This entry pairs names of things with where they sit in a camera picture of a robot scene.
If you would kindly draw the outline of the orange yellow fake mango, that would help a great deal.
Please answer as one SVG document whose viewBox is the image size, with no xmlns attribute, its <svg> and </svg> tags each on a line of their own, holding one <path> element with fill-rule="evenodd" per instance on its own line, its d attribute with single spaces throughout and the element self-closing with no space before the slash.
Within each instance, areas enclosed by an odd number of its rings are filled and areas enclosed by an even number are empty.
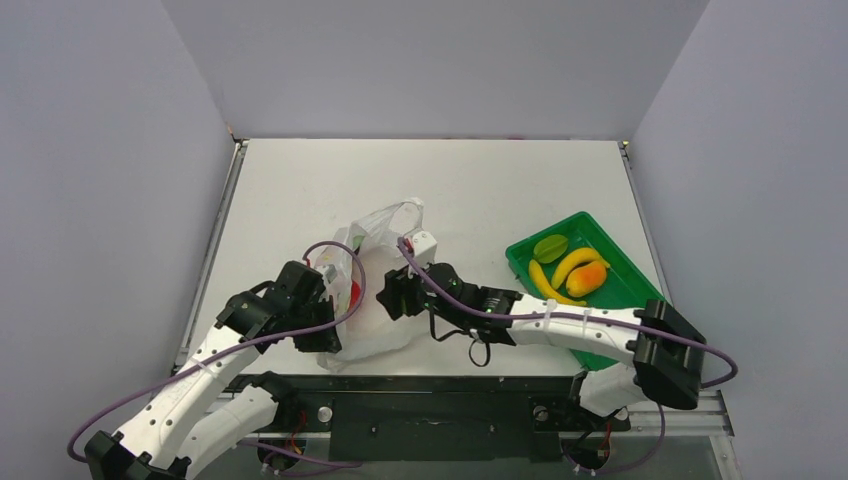
<svg viewBox="0 0 848 480">
<path fill-rule="evenodd" d="M 566 293 L 573 298 L 582 298 L 593 293 L 606 282 L 608 269 L 600 261 L 575 268 L 565 280 Z"/>
</svg>

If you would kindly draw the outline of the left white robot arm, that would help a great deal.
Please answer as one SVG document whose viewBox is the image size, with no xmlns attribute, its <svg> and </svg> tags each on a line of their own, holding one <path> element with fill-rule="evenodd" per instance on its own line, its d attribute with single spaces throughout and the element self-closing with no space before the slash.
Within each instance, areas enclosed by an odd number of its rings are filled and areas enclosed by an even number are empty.
<svg viewBox="0 0 848 480">
<path fill-rule="evenodd" d="M 338 346 L 334 267 L 287 262 L 274 280 L 228 299 L 177 374 L 114 432 L 99 431 L 82 454 L 94 479 L 193 479 L 245 436 L 297 420 L 296 388 L 281 375 L 253 377 L 226 405 L 210 406 L 270 346 L 292 338 L 307 353 Z"/>
</svg>

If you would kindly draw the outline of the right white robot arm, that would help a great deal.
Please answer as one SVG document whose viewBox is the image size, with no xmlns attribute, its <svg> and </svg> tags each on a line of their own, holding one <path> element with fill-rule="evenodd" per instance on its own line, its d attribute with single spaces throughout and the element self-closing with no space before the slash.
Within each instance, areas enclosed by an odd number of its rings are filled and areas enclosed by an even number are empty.
<svg viewBox="0 0 848 480">
<path fill-rule="evenodd" d="M 447 263 L 387 273 L 376 299 L 393 320 L 425 312 L 484 345 L 545 345 L 613 360 L 573 380 L 564 413 L 578 427 L 642 401 L 676 410 L 699 402 L 705 339 L 663 300 L 624 309 L 564 305 L 465 282 Z"/>
</svg>

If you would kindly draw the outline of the green fake starfruit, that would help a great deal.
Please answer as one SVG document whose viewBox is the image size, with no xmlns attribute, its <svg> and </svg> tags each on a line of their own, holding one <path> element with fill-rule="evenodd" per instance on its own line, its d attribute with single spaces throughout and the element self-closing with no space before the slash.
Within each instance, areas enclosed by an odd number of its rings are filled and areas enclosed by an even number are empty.
<svg viewBox="0 0 848 480">
<path fill-rule="evenodd" d="M 539 240 L 533 247 L 532 258 L 539 264 L 551 264 L 568 250 L 569 239 L 562 234 L 552 234 Z"/>
</svg>

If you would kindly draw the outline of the white plastic bag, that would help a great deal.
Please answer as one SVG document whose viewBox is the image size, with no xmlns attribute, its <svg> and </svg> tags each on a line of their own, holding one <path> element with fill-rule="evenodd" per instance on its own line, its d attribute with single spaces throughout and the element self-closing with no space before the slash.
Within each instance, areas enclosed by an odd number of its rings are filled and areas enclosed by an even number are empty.
<svg viewBox="0 0 848 480">
<path fill-rule="evenodd" d="M 321 368 L 338 373 L 354 363 L 398 351 L 424 335 L 427 327 L 417 316 L 394 321 L 376 299 L 385 287 L 384 275 L 405 265 L 396 240 L 420 228 L 423 216 L 423 201 L 412 197 L 339 228 L 332 240 L 355 251 L 363 271 L 358 270 L 350 254 L 338 247 L 320 246 L 310 254 L 316 269 L 331 269 L 328 287 L 336 316 L 350 310 L 357 302 L 354 288 L 366 283 L 360 287 L 362 299 L 357 311 L 336 327 L 341 349 L 317 355 Z"/>
</svg>

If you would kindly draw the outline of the small yellow fake banana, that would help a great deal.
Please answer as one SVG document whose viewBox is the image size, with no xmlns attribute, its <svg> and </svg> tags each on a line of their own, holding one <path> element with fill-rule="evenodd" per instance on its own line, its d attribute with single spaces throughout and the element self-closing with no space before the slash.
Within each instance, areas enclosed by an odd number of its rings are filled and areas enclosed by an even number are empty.
<svg viewBox="0 0 848 480">
<path fill-rule="evenodd" d="M 535 288 L 542 294 L 546 300 L 555 300 L 559 304 L 572 306 L 587 306 L 588 303 L 584 300 L 573 300 L 560 294 L 549 283 L 547 276 L 542 266 L 535 260 L 531 259 L 528 263 L 528 275 Z"/>
</svg>

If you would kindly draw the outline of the long yellow fake banana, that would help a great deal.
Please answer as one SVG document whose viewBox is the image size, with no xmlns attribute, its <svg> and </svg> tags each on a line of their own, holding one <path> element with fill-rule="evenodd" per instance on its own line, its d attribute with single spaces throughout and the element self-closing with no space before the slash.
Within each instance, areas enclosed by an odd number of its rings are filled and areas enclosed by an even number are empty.
<svg viewBox="0 0 848 480">
<path fill-rule="evenodd" d="M 580 265 L 600 261 L 604 267 L 609 268 L 610 264 L 601 256 L 601 254 L 590 247 L 581 247 L 567 254 L 556 267 L 551 279 L 550 285 L 554 289 L 558 289 L 566 280 L 568 274 Z"/>
</svg>

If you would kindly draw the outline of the red fake apple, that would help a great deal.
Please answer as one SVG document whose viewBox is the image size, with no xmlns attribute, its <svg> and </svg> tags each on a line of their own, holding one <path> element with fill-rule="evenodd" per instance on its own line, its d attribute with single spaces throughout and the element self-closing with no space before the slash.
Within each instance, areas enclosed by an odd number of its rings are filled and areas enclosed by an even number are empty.
<svg viewBox="0 0 848 480">
<path fill-rule="evenodd" d="M 362 300 L 362 287 L 359 282 L 353 281 L 350 290 L 349 310 L 354 311 Z"/>
</svg>

